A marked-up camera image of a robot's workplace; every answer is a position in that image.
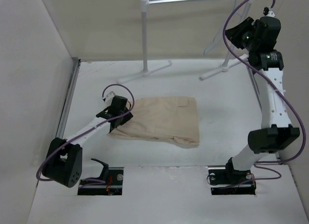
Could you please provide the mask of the beige trousers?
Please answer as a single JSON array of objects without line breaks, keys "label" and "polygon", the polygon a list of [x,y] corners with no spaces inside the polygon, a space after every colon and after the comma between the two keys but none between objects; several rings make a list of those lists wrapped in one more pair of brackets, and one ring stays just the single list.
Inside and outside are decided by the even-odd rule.
[{"label": "beige trousers", "polygon": [[188,148],[200,144],[197,101],[194,97],[140,98],[131,118],[109,136],[121,140],[168,142]]}]

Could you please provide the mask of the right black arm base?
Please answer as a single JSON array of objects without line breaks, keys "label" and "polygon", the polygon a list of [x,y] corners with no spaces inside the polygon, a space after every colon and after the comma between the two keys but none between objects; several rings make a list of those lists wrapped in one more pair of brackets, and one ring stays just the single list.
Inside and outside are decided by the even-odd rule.
[{"label": "right black arm base", "polygon": [[256,183],[250,170],[235,172],[225,166],[208,167],[207,182],[211,194],[220,195],[255,195]]}]

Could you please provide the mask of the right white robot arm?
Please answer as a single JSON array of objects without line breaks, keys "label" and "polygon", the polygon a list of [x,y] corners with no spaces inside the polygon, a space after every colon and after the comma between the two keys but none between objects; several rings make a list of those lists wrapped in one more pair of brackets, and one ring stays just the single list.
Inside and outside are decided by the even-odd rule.
[{"label": "right white robot arm", "polygon": [[287,102],[282,99],[284,63],[282,54],[274,48],[280,29],[277,18],[263,16],[257,20],[248,17],[225,31],[234,46],[249,52],[262,112],[261,128],[249,132],[248,144],[225,165],[224,178],[229,183],[244,181],[255,162],[285,149],[300,136],[299,128],[293,127],[287,114]]}]

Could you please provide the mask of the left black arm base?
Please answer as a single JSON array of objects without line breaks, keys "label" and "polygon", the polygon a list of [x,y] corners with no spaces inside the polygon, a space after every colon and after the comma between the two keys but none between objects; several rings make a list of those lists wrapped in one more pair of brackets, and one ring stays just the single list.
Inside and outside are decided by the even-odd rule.
[{"label": "left black arm base", "polygon": [[124,168],[112,167],[101,160],[91,158],[102,165],[98,177],[80,180],[78,196],[121,196],[123,192]]}]

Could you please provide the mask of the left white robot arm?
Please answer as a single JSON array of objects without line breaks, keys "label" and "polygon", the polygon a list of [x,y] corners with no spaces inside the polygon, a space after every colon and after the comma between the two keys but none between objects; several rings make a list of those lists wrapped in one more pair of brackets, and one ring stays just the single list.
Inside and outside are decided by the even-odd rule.
[{"label": "left white robot arm", "polygon": [[73,187],[82,174],[83,145],[86,141],[106,126],[112,131],[124,125],[133,117],[131,112],[134,106],[134,99],[130,102],[125,97],[113,96],[110,105],[77,133],[66,139],[54,138],[46,159],[37,171],[37,179],[57,182],[67,188]]}]

